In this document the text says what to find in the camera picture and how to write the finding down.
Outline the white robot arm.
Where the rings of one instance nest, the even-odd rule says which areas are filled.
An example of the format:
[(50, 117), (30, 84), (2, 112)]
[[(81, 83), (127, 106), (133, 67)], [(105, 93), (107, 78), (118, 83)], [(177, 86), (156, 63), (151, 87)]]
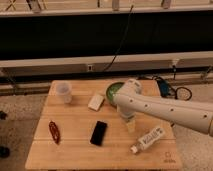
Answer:
[(129, 79), (114, 94), (123, 118), (142, 112), (213, 137), (213, 104), (145, 96), (141, 89), (138, 80)]

